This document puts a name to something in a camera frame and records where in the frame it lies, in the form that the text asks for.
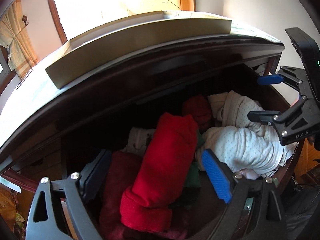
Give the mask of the cardboard tray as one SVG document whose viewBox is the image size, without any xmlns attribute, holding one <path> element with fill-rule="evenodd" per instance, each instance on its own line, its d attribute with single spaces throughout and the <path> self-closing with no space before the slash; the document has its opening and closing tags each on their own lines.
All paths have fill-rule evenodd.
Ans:
<svg viewBox="0 0 320 240">
<path fill-rule="evenodd" d="M 184 38 L 230 34 L 229 18 L 197 11 L 153 11 L 90 29 L 55 51 L 46 72 L 60 89 L 94 68 L 129 53 Z"/>
</svg>

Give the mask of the white dotted garment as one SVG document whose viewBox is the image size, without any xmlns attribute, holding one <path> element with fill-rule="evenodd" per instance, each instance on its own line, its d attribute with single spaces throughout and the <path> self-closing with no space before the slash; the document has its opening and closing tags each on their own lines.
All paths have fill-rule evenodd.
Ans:
<svg viewBox="0 0 320 240">
<path fill-rule="evenodd" d="M 272 176 L 285 166 L 295 151 L 296 143 L 283 146 L 278 141 L 268 141 L 248 128 L 234 126 L 212 127 L 203 134 L 204 144 L 196 151 L 199 168 L 204 150 L 210 149 L 233 172 L 249 170 L 249 178 Z"/>
</svg>

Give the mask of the white cream garment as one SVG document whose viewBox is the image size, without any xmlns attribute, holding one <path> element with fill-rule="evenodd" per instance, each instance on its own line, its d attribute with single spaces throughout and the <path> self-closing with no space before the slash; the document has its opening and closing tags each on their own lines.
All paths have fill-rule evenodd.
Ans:
<svg viewBox="0 0 320 240">
<path fill-rule="evenodd" d="M 249 128 L 254 132 L 261 129 L 261 124 L 252 122 L 247 115 L 250 111 L 263 111 L 260 105 L 247 96 L 234 91 L 208 96 L 213 117 L 221 122 L 222 127 L 235 126 Z"/>
</svg>

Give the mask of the red knitted garment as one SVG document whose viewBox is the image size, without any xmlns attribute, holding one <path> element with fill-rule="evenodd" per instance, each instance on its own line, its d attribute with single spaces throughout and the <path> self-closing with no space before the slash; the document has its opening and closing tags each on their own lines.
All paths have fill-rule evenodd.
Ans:
<svg viewBox="0 0 320 240">
<path fill-rule="evenodd" d="M 208 129 L 212 119 L 212 110 L 204 96 L 195 96 L 187 100 L 183 105 L 183 114 L 190 114 L 199 129 Z"/>
</svg>

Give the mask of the curtain tieback hook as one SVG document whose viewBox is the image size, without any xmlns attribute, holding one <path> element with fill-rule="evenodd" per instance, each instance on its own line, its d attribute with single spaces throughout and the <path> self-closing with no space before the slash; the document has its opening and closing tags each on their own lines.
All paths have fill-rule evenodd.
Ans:
<svg viewBox="0 0 320 240">
<path fill-rule="evenodd" d="M 25 27 L 29 24 L 29 22 L 28 22 L 28 17 L 27 17 L 26 15 L 23 15 L 23 17 L 22 17 L 22 22 L 24 23 L 24 26 L 25 26 Z"/>
</svg>

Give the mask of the beige curtain right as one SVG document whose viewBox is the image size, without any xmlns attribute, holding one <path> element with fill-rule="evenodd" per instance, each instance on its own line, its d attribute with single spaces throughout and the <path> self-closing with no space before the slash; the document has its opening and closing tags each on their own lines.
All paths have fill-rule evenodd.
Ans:
<svg viewBox="0 0 320 240">
<path fill-rule="evenodd" d="M 15 0 L 1 18 L 1 46 L 7 49 L 7 63 L 22 80 L 35 67 L 39 59 L 22 22 L 22 2 Z"/>
</svg>

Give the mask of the dark red garment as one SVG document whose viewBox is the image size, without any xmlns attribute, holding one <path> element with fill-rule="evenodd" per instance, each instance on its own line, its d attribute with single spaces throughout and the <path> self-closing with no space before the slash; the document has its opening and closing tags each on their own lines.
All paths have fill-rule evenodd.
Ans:
<svg viewBox="0 0 320 240">
<path fill-rule="evenodd" d="M 188 215 L 183 209 L 174 211 L 171 228 L 167 232 L 140 232 L 121 223 L 121 197 L 125 189 L 135 181 L 141 162 L 142 157 L 133 153 L 117 151 L 112 154 L 99 217 L 100 235 L 103 239 L 186 239 Z"/>
</svg>

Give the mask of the bright red garment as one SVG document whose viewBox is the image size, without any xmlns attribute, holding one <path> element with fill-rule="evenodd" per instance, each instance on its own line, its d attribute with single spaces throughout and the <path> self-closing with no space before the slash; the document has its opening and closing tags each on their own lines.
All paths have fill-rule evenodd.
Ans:
<svg viewBox="0 0 320 240">
<path fill-rule="evenodd" d="M 143 232 L 169 230 L 169 205 L 182 193 L 197 146 L 197 130 L 191 115 L 164 113 L 160 117 L 137 177 L 121 197 L 125 226 Z"/>
</svg>

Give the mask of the open wooden drawer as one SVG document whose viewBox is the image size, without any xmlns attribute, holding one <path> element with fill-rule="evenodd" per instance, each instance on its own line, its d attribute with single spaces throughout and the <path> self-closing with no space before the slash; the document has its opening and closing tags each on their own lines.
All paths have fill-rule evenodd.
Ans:
<svg viewBox="0 0 320 240">
<path fill-rule="evenodd" d="M 25 239 L 73 239 L 63 217 L 61 198 L 66 200 L 79 239 L 103 239 L 91 214 L 87 213 L 87 205 L 96 200 L 96 192 L 107 178 L 113 152 L 125 144 L 126 129 L 140 121 L 146 126 L 157 125 L 160 119 L 163 120 L 164 113 L 163 117 L 172 117 L 167 112 L 181 114 L 182 102 L 194 94 L 208 92 L 209 95 L 229 85 L 232 90 L 238 88 L 252 96 L 263 107 L 281 110 L 285 102 L 277 100 L 284 99 L 270 85 L 277 83 L 275 76 L 283 76 L 281 82 L 299 91 L 302 98 L 294 106 L 284 108 L 283 113 L 252 111 L 245 117 L 265 127 L 273 127 L 281 145 L 309 137 L 313 133 L 309 126 L 311 121 L 303 117 L 303 108 L 311 99 L 303 88 L 308 82 L 305 70 L 281 66 L 278 74 L 260 76 L 244 61 L 122 61 L 97 73 L 88 76 L 86 73 L 85 79 L 81 76 L 62 87 L 66 89 L 64 92 L 58 89 L 61 94 L 51 96 L 49 102 L 26 119 L 12 135 L 12 141 L 6 142 L 6 149 L 9 150 L 11 143 L 23 146 L 18 152 L 22 159 L 25 154 L 33 155 L 34 149 L 46 147 L 61 136 L 75 139 L 79 135 L 87 146 L 85 156 L 90 156 L 95 147 L 102 151 L 81 172 L 73 169 L 79 174 L 78 178 L 73 179 L 70 174 L 63 180 L 44 178 L 48 180 L 39 183 L 30 207 Z M 74 159 L 84 156 L 76 150 L 81 144 L 83 140 L 75 146 L 69 145 L 68 151 L 64 152 L 69 164 L 76 167 L 79 161 Z M 224 199 L 225 207 L 219 217 L 197 228 L 197 232 L 187 239 L 233 239 L 237 236 L 247 198 L 254 198 L 253 207 L 238 239 L 287 239 L 284 210 L 273 181 L 248 180 L 241 174 L 239 178 L 234 177 L 231 168 L 218 161 L 210 149 L 204 149 L 201 159 L 210 174 L 206 177 L 215 181 L 212 187 L 217 188 L 216 195 Z"/>
</svg>

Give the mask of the white patterned garment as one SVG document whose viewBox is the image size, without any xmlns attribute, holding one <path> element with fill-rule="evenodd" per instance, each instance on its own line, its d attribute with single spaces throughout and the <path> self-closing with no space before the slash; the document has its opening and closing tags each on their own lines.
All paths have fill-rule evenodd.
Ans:
<svg viewBox="0 0 320 240">
<path fill-rule="evenodd" d="M 129 133 L 127 145 L 123 152 L 133 153 L 143 156 L 150 144 L 155 129 L 142 129 L 133 127 Z"/>
</svg>

